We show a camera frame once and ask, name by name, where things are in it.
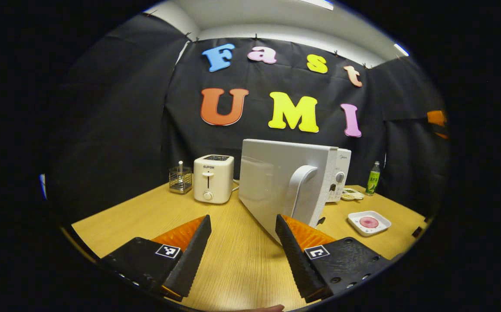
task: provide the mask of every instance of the pink disc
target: pink disc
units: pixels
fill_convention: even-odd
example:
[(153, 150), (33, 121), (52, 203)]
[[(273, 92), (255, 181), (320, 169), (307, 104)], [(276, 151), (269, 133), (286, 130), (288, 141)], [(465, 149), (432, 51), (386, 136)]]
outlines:
[(377, 219), (372, 217), (363, 217), (360, 218), (360, 224), (363, 227), (373, 229), (379, 225), (379, 222), (377, 221)]

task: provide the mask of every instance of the plastic bottle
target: plastic bottle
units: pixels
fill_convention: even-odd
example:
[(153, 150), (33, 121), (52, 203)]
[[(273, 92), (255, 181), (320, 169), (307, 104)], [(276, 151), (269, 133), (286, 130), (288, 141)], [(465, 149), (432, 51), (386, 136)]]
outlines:
[(370, 177), (368, 178), (368, 185), (366, 187), (366, 195), (372, 196), (376, 191), (377, 182), (380, 179), (380, 162), (374, 162), (373, 168), (370, 170)]

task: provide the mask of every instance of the table surface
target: table surface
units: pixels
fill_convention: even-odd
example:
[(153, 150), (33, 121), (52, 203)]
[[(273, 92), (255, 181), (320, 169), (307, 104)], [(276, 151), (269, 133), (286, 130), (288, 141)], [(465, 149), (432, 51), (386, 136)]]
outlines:
[[(350, 185), (360, 192), (362, 186)], [(347, 215), (377, 211), (391, 221), (386, 231), (363, 237)], [(210, 215), (212, 233), (189, 296), (181, 304), (200, 310), (237, 310), (283, 304), (285, 311), (307, 306), (300, 298), (281, 247), (252, 217), (235, 190), (225, 204), (196, 201), (193, 191), (169, 192), (167, 184), (72, 225), (81, 239), (104, 257), (133, 237), (153, 239), (183, 223)], [(327, 203), (317, 229), (335, 239), (354, 237), (387, 259), (407, 251), (424, 217), (379, 194), (363, 200)]]

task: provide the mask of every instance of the wire utensil holder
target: wire utensil holder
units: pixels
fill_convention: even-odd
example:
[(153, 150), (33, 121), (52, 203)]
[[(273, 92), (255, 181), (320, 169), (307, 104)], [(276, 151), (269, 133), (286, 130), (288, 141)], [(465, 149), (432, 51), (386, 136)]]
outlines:
[(179, 166), (169, 169), (169, 190), (173, 193), (186, 194), (192, 188), (191, 168), (183, 166), (183, 162), (179, 161)]

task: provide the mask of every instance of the toaster knob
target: toaster knob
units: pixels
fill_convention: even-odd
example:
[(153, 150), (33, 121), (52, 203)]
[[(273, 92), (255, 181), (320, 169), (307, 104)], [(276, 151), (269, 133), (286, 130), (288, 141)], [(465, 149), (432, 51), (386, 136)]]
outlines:
[(209, 191), (204, 192), (204, 194), (202, 196), (206, 200), (211, 200), (212, 198), (214, 198), (214, 194), (212, 194), (212, 192), (209, 192)]
[(335, 176), (335, 180), (337, 181), (337, 183), (343, 182), (344, 178), (345, 178), (344, 172), (338, 172), (338, 174)]

